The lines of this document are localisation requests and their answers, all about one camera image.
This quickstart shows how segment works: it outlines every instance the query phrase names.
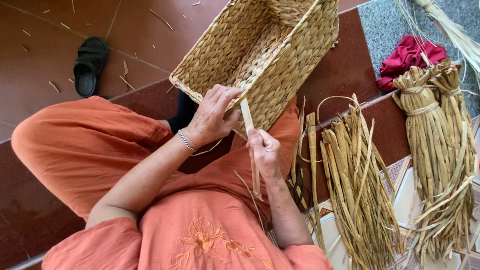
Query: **embroidery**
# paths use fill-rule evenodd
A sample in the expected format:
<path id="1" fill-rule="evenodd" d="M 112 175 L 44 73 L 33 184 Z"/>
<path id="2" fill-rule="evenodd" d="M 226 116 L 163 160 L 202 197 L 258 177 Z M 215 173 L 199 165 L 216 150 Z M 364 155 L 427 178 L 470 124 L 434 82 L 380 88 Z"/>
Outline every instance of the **embroidery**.
<path id="1" fill-rule="evenodd" d="M 198 218 L 195 223 L 192 221 L 189 228 L 189 237 L 179 238 L 180 242 L 189 247 L 189 249 L 182 254 L 178 254 L 174 257 L 174 263 L 167 267 L 166 270 L 180 270 L 182 268 L 182 262 L 185 264 L 188 262 L 190 252 L 193 250 L 197 257 L 202 255 L 209 255 L 212 258 L 223 260 L 223 254 L 214 246 L 215 240 L 220 239 L 225 242 L 225 248 L 234 252 L 239 252 L 245 256 L 253 259 L 259 259 L 268 269 L 273 269 L 272 264 L 264 258 L 260 258 L 254 254 L 255 248 L 252 245 L 245 247 L 245 245 L 230 239 L 226 232 L 221 232 L 220 227 L 213 234 L 213 225 L 208 222 L 205 228 L 202 230 L 202 218 Z"/>

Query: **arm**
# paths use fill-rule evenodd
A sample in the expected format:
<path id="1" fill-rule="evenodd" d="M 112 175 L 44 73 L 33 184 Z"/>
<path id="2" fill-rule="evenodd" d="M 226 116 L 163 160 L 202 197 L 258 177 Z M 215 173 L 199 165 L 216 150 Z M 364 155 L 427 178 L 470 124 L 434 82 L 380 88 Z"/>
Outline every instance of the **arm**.
<path id="1" fill-rule="evenodd" d="M 279 247 L 313 245 L 310 231 L 280 172 L 278 161 L 279 141 L 262 129 L 250 129 L 248 135 L 250 139 L 247 147 L 253 150 L 255 164 L 265 180 L 268 201 L 272 211 L 273 229 Z"/>
<path id="2" fill-rule="evenodd" d="M 225 116 L 228 103 L 243 92 L 239 88 L 215 85 L 198 107 L 190 124 L 182 129 L 189 144 L 198 149 L 225 137 L 237 123 L 240 111 Z M 133 167 L 107 192 L 88 216 L 86 228 L 119 217 L 137 220 L 157 196 L 172 173 L 192 154 L 179 135 Z"/>

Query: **basket rim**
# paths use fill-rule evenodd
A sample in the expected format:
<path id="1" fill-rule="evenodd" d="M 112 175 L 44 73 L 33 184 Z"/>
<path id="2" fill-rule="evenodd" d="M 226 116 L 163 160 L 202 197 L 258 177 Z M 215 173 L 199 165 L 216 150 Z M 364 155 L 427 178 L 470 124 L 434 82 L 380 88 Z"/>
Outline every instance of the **basket rim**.
<path id="1" fill-rule="evenodd" d="M 313 9 L 316 8 L 316 6 L 319 5 L 320 2 L 326 2 L 326 1 L 331 1 L 331 0 L 315 0 L 313 2 L 313 4 L 311 5 L 311 7 L 308 9 L 308 11 L 302 16 L 302 19 L 300 19 L 300 21 L 297 23 L 297 25 L 295 25 L 295 27 L 291 30 L 291 32 L 287 35 L 287 37 L 283 40 L 282 44 L 278 47 L 278 50 L 273 54 L 273 56 L 270 58 L 270 60 L 267 62 L 267 64 L 264 66 L 263 70 L 253 79 L 253 81 L 250 83 L 250 86 L 248 88 L 245 88 L 243 89 L 243 93 L 240 95 L 240 97 L 236 98 L 236 99 L 232 99 L 233 101 L 233 104 L 232 104 L 232 101 L 230 102 L 229 106 L 227 107 L 227 111 L 238 106 L 240 100 L 242 100 L 243 98 L 246 97 L 246 95 L 248 94 L 249 90 L 251 89 L 251 87 L 253 85 L 255 85 L 255 83 L 257 82 L 257 80 L 264 74 L 264 72 L 270 67 L 270 65 L 274 62 L 274 61 L 277 61 L 278 60 L 278 56 L 279 54 L 283 53 L 285 51 L 285 46 L 287 45 L 287 43 L 289 43 L 291 41 L 291 39 L 293 38 L 293 35 L 298 32 L 298 29 L 303 25 L 303 23 L 308 19 L 308 17 L 310 16 L 310 14 L 313 12 Z M 186 61 L 186 59 L 188 58 L 188 56 L 191 54 L 191 52 L 195 49 L 195 47 L 203 41 L 203 37 L 206 35 L 207 31 L 215 24 L 218 22 L 218 20 L 220 19 L 220 17 L 224 14 L 224 12 L 226 12 L 226 10 L 229 8 L 229 6 L 231 4 L 235 4 L 236 2 L 238 2 L 238 0 L 230 0 L 228 1 L 228 3 L 225 5 L 225 7 L 222 9 L 222 11 L 215 17 L 215 19 L 213 20 L 213 22 L 209 25 L 209 27 L 204 31 L 204 33 L 202 34 L 202 36 L 197 40 L 197 42 L 192 46 L 192 48 L 190 49 L 190 51 L 183 57 L 183 60 L 180 62 L 180 64 L 178 64 L 178 66 L 175 68 L 175 70 L 170 74 L 170 76 L 168 77 L 170 82 L 173 83 L 173 85 L 175 85 L 175 83 L 178 83 L 179 84 L 179 88 L 185 92 L 187 95 L 189 95 L 191 98 L 192 97 L 192 93 L 197 93 L 195 91 L 193 91 L 192 89 L 190 89 L 190 87 L 188 85 L 185 85 L 183 83 L 181 83 L 181 81 L 178 79 L 178 77 L 176 77 L 174 75 L 174 73 L 180 68 L 180 66 L 182 66 L 182 64 L 184 64 L 184 62 Z M 199 99 L 199 104 L 202 102 L 203 100 L 203 96 L 200 94 L 200 93 L 197 93 L 198 94 L 198 99 Z"/>
<path id="2" fill-rule="evenodd" d="M 240 97 L 238 97 L 237 99 L 233 99 L 235 101 L 235 103 L 233 104 L 233 106 L 231 106 L 230 108 L 234 108 L 236 107 L 239 102 L 248 94 L 249 90 L 251 89 L 251 87 L 253 85 L 255 85 L 255 83 L 257 82 L 257 80 L 259 80 L 259 78 L 265 73 L 265 71 L 270 67 L 270 65 L 274 62 L 274 61 L 277 61 L 278 60 L 278 55 L 280 53 L 283 53 L 285 50 L 285 46 L 287 46 L 287 43 L 291 41 L 291 39 L 293 38 L 293 35 L 298 32 L 298 29 L 302 26 L 303 22 L 307 20 L 307 18 L 310 16 L 310 14 L 312 13 L 313 9 L 319 4 L 319 2 L 321 1 L 326 1 L 326 0 L 315 0 L 312 4 L 312 6 L 307 10 L 307 12 L 303 15 L 302 19 L 297 23 L 297 25 L 292 29 L 292 31 L 287 35 L 287 37 L 283 40 L 282 42 L 282 45 L 280 45 L 280 47 L 278 48 L 277 52 L 275 52 L 273 54 L 273 56 L 270 58 L 270 60 L 268 61 L 268 63 L 265 65 L 265 67 L 263 68 L 263 70 L 260 72 L 260 74 L 258 74 L 254 79 L 253 81 L 250 83 L 250 87 L 247 88 L 247 89 L 244 89 L 243 93 L 240 95 Z"/>

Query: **orange shirt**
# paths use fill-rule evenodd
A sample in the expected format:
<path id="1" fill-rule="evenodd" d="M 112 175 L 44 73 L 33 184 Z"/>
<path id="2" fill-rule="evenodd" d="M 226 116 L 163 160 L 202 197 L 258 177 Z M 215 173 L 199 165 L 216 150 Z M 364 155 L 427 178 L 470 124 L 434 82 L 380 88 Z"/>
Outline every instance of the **orange shirt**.
<path id="1" fill-rule="evenodd" d="M 43 269 L 333 270 L 320 248 L 280 250 L 235 197 L 189 190 L 156 202 L 137 227 L 131 218 L 75 233 L 44 257 Z"/>

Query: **woman's left hand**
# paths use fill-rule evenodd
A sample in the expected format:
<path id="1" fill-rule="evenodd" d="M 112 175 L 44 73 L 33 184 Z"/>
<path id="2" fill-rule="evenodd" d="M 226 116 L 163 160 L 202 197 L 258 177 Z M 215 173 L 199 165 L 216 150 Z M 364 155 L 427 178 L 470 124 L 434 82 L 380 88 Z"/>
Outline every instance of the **woman's left hand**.
<path id="1" fill-rule="evenodd" d="M 225 115 L 228 104 L 243 89 L 215 85 L 208 90 L 190 124 L 182 129 L 190 145 L 198 149 L 227 136 L 238 121 L 240 110 Z"/>

